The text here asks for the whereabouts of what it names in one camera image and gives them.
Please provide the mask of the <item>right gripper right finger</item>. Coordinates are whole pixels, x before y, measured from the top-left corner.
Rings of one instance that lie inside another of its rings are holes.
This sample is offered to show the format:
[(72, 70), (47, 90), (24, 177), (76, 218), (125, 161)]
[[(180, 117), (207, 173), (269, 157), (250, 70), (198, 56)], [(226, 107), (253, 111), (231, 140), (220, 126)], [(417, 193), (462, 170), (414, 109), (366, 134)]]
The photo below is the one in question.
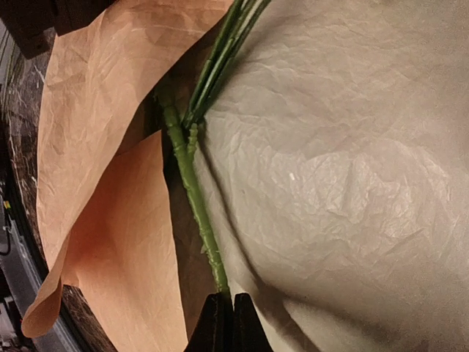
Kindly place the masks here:
[(234, 297), (233, 351), (273, 352), (248, 293)]

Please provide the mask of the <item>green leafy fake flower bunch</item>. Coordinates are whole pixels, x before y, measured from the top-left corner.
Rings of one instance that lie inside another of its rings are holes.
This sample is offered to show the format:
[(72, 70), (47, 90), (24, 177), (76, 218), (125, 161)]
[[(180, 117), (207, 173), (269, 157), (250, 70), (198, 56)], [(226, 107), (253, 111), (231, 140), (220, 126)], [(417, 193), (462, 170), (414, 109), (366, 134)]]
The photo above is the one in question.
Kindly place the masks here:
[(237, 53), (270, 0), (235, 0), (225, 15), (221, 30), (189, 100), (182, 126), (198, 123), (220, 92)]

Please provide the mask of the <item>beige pink wrapping paper sheet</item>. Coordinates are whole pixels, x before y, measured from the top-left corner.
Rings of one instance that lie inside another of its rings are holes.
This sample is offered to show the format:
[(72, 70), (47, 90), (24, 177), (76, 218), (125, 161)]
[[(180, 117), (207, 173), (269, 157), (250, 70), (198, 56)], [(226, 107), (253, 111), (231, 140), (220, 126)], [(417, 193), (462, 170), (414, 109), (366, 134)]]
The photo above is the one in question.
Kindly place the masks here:
[[(23, 319), (77, 287), (118, 351), (182, 351), (214, 284), (163, 135), (227, 1), (118, 1), (58, 36), (37, 143), (50, 268)], [(275, 351), (468, 349), (468, 3), (273, 1), (206, 116), (197, 178), (233, 293)]]

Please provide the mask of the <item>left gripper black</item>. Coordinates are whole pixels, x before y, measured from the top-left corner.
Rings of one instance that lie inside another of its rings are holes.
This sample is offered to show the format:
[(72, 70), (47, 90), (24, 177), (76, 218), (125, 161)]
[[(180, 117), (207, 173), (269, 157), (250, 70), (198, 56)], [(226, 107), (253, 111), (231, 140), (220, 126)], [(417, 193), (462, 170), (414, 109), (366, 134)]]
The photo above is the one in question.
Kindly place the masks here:
[(84, 28), (110, 7), (109, 0), (1, 0), (1, 21), (21, 53), (32, 59), (49, 49), (45, 31), (61, 36)]

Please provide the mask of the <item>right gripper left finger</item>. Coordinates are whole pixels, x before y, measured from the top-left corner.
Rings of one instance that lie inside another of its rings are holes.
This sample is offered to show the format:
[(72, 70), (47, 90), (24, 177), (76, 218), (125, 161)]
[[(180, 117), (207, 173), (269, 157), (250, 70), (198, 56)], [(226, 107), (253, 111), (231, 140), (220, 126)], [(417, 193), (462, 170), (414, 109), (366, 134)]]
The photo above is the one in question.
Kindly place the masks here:
[(206, 297), (186, 352), (226, 352), (232, 349), (233, 306), (223, 293)]

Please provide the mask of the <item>white rose fake flower stem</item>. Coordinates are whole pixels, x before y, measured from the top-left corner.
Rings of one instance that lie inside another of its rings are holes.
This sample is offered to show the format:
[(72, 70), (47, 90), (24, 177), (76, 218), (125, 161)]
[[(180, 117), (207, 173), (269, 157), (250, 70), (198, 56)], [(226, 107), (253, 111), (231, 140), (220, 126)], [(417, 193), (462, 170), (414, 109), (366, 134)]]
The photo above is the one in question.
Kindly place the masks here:
[(198, 125), (192, 124), (188, 130), (188, 135), (185, 135), (180, 124), (175, 98), (170, 89), (165, 87), (156, 92), (155, 96), (163, 109), (164, 122), (177, 159), (182, 184), (186, 190), (193, 217), (199, 228), (204, 253), (212, 270), (216, 290), (229, 298), (231, 293), (226, 271), (193, 165), (193, 157), (198, 142)]

